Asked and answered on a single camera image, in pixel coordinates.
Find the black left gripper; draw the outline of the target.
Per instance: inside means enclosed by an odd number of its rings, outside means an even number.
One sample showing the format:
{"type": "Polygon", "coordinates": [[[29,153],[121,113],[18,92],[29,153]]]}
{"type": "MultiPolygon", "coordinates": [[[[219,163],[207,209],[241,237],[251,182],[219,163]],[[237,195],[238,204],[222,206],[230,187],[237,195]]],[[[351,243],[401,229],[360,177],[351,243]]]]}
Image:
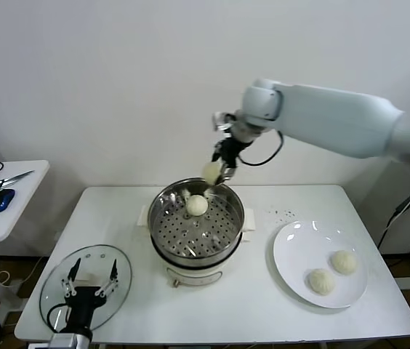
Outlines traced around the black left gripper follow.
{"type": "Polygon", "coordinates": [[[81,264],[78,258],[69,270],[68,275],[61,280],[65,293],[65,304],[70,310],[66,326],[62,332],[87,332],[91,329],[92,319],[96,309],[106,302],[106,297],[118,286],[117,260],[113,261],[109,279],[102,283],[99,289],[96,286],[74,286],[81,264]]]}

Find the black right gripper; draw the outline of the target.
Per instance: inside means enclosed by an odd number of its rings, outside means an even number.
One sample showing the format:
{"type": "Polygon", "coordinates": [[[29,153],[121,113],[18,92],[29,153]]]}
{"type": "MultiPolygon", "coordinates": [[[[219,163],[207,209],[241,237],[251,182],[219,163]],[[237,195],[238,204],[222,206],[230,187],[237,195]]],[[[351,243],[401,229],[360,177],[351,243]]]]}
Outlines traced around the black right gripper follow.
{"type": "Polygon", "coordinates": [[[219,166],[219,175],[216,179],[216,185],[220,185],[233,178],[236,172],[236,159],[241,151],[245,150],[251,143],[243,143],[234,137],[227,137],[220,140],[214,147],[212,162],[221,159],[222,164],[219,166]]]}

